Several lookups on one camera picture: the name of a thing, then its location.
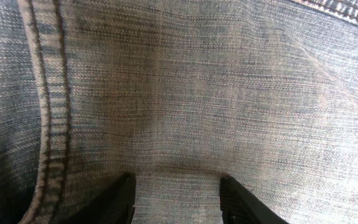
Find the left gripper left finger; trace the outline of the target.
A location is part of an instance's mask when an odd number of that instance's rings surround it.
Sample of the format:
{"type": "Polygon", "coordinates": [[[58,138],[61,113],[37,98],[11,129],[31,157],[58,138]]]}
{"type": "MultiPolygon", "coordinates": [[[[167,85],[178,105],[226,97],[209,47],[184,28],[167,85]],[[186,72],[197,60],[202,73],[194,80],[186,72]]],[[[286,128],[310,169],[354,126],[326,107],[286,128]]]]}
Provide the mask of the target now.
{"type": "Polygon", "coordinates": [[[63,223],[131,224],[135,212],[135,190],[135,175],[125,173],[102,194],[63,223]]]}

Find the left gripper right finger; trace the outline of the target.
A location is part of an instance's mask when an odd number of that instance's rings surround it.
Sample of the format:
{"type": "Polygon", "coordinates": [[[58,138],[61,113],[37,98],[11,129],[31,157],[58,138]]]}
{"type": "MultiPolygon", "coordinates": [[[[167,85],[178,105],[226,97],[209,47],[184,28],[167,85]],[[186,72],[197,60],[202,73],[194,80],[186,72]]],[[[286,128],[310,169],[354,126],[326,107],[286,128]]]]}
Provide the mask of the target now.
{"type": "Polygon", "coordinates": [[[288,224],[233,177],[222,177],[220,210],[224,224],[288,224]]]}

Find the light blue denim shorts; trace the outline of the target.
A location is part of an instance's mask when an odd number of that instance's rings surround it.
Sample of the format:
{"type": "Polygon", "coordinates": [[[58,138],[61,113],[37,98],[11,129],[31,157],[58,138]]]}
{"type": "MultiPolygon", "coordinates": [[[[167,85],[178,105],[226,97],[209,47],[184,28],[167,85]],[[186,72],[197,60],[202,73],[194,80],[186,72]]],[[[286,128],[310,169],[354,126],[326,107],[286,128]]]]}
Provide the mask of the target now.
{"type": "Polygon", "coordinates": [[[125,172],[134,223],[358,223],[358,1],[0,1],[0,223],[125,172]]]}

